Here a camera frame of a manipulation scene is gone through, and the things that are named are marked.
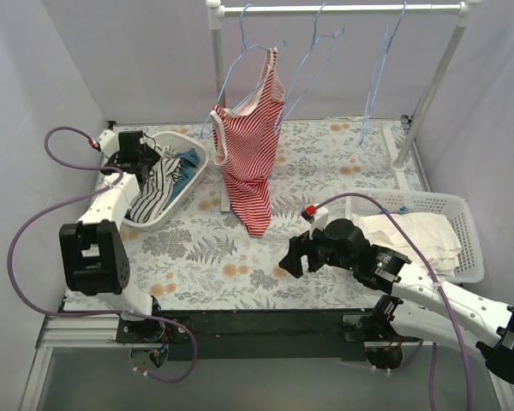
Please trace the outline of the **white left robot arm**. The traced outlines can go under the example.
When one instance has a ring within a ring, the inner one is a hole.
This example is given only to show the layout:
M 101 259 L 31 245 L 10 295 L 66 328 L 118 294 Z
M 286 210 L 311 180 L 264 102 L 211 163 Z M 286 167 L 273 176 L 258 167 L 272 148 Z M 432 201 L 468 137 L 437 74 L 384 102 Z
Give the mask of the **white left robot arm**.
M 141 193 L 160 155 L 143 141 L 141 131 L 99 136 L 107 162 L 87 211 L 59 231 L 63 269 L 69 290 L 97 297 L 124 319 L 135 320 L 135 331 L 146 342 L 158 341 L 164 320 L 152 313 L 155 301 L 130 280 L 129 257 L 120 228 Z

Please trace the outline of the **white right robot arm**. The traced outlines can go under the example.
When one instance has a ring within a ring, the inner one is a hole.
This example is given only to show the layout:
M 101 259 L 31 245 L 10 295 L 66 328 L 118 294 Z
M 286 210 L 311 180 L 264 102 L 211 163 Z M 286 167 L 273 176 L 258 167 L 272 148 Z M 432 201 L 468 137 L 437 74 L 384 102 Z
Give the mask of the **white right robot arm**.
M 290 239 L 279 266 L 293 277 L 303 274 L 302 259 L 315 272 L 324 265 L 351 271 L 364 286 L 402 301 L 411 301 L 455 320 L 476 338 L 487 369 L 514 385 L 514 305 L 492 301 L 452 283 L 438 283 L 407 256 L 370 243 L 350 220 Z

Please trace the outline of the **black white striped tank top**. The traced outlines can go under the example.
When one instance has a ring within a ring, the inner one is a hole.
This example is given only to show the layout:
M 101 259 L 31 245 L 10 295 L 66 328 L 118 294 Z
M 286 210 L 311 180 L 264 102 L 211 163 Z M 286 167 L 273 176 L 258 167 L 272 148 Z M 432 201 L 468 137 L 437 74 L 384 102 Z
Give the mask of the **black white striped tank top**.
M 182 177 L 179 157 L 162 157 L 151 169 L 142 190 L 132 202 L 127 219 L 134 223 L 155 220 L 171 198 L 175 183 Z

